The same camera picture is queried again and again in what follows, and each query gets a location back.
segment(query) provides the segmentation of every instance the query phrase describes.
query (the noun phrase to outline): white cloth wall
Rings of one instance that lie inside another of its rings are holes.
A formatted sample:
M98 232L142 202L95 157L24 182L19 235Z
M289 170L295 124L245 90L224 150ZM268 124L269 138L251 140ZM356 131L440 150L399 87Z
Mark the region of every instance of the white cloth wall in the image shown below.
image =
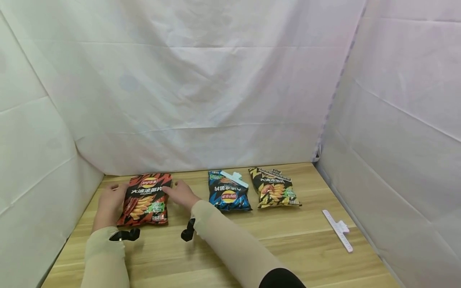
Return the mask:
M0 0L106 174L310 161L365 0Z
M0 279L36 287L102 178L73 138L0 12Z
M461 283L461 2L374 0L320 156L407 288Z

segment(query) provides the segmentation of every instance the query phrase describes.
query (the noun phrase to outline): white plastic clip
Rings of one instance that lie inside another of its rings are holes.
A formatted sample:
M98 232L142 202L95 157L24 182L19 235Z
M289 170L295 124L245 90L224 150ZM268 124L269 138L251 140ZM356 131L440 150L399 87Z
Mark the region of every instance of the white plastic clip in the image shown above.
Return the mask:
M232 181L234 181L235 183L238 183L240 186L243 186L245 188L248 188L248 184L243 182L241 180L242 178L242 175L240 173L237 173L237 172L234 172L233 175L229 174L229 173L226 173L224 171L221 171L220 174L228 179L231 179Z
M344 223L342 220L336 223L331 214L328 212L328 210L322 210L322 212L323 215L325 215L328 222L330 223L333 230L335 230L336 235L338 235L339 237L339 240L341 240L344 247L346 247L347 252L351 253L354 249L347 240L346 236L344 236L345 233L349 233L349 228L347 227L346 223Z

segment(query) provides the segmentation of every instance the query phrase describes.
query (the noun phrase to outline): arm sleeve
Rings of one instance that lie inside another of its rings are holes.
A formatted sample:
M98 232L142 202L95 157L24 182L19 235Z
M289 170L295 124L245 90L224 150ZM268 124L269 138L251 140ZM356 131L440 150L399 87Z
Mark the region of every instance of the arm sleeve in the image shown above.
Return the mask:
M286 270L256 238L222 215L212 204L200 200L192 207L191 213L195 217L197 234L210 245L243 288L260 287L269 272L278 268Z
M109 240L117 231L117 227L105 227L89 237L81 288L130 287L125 266L125 245L122 241Z

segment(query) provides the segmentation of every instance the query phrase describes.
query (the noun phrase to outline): blue potato chip bag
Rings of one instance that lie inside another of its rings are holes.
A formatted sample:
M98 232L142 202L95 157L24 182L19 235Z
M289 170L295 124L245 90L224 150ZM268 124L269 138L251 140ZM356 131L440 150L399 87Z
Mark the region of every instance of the blue potato chip bag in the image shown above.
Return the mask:
M221 171L208 171L209 202L221 211L251 211L248 188L221 175Z

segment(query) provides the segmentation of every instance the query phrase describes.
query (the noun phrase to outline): wooden tabletop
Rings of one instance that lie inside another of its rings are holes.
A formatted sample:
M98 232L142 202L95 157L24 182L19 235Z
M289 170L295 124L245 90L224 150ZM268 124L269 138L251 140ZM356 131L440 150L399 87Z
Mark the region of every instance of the wooden tabletop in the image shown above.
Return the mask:
M258 238L284 262L307 287L356 288L398 287L362 233L330 191L311 163L266 166L292 178L293 189L303 206L257 209L258 195L247 168L226 169L243 175L250 184L251 212L226 214ZM106 176L98 187L67 244L42 287L80 287L85 242L91 232L101 190L111 183L128 182L130 176ZM173 173L202 199L208 199L207 171ZM354 251L347 253L322 210L349 227ZM141 237L126 241L126 264L132 288L240 287L211 248L199 237L180 238L189 215L168 203L168 226L143 226Z

